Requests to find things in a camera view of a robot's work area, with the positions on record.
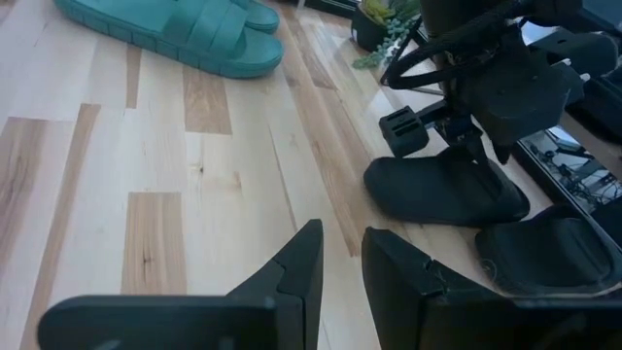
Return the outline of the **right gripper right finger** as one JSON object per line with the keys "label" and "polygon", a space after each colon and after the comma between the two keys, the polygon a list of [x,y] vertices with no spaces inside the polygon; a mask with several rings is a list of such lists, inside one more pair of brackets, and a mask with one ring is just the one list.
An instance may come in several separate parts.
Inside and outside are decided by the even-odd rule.
{"label": "right gripper right finger", "polygon": [[621,302],[503,297],[370,227],[363,281],[384,349],[621,350]]}

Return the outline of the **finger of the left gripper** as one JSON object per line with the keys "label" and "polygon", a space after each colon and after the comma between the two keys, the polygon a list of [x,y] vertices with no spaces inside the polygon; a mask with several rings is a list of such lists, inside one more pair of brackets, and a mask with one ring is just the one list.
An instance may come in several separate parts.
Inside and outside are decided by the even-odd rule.
{"label": "finger of the left gripper", "polygon": [[447,119],[439,124],[439,134],[451,147],[465,149],[477,163],[488,163],[481,136],[471,117]]}
{"label": "finger of the left gripper", "polygon": [[492,142],[492,146],[499,163],[506,165],[511,156],[511,146],[500,145],[495,141]]}

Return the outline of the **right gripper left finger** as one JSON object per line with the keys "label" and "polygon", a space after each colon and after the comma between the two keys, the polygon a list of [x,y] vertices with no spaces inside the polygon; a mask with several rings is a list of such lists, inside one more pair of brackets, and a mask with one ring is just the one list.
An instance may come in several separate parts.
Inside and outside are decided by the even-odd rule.
{"label": "right gripper left finger", "polygon": [[48,309],[38,345],[52,349],[314,349],[324,230],[307,222],[224,296],[80,296]]}

